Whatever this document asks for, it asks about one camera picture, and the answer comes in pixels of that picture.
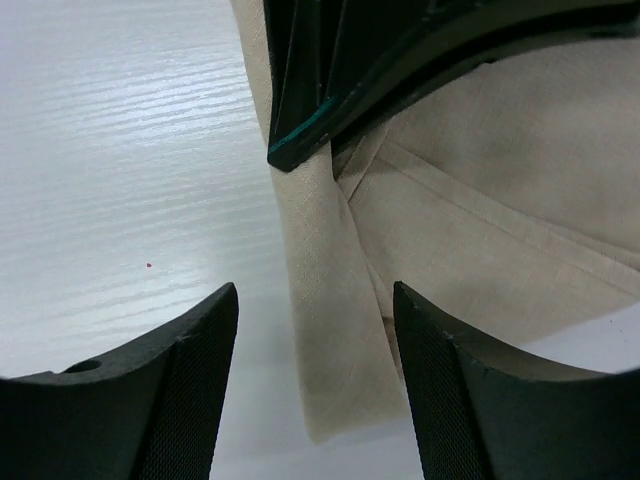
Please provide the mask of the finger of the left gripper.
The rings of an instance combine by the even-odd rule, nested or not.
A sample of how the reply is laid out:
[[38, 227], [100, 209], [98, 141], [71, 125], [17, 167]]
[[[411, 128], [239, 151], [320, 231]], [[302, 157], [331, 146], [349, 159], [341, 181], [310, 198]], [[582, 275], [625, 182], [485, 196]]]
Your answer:
[[476, 67], [639, 33], [635, 1], [267, 1], [268, 163], [343, 149]]

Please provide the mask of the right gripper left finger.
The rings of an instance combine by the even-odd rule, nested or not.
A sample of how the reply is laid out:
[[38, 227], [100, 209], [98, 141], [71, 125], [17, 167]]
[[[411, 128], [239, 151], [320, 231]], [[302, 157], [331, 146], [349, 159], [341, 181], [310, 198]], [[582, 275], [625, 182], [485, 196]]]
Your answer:
[[2, 379], [2, 478], [208, 478], [238, 316], [227, 283], [60, 373]]

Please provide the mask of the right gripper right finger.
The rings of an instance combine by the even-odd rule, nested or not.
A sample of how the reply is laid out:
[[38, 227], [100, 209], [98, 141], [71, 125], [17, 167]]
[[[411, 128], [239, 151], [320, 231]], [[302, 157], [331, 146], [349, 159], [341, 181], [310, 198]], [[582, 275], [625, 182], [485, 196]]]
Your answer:
[[404, 283], [395, 331], [427, 479], [635, 479], [639, 374], [548, 360]]

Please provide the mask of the beige cloth napkin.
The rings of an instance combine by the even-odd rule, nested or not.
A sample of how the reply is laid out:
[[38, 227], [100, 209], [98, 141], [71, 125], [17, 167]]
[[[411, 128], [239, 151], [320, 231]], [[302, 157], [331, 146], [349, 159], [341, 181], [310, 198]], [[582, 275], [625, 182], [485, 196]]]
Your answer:
[[[265, 2], [232, 9], [268, 156]], [[638, 302], [639, 33], [482, 64], [269, 169], [309, 437], [403, 417], [396, 282], [511, 343]]]

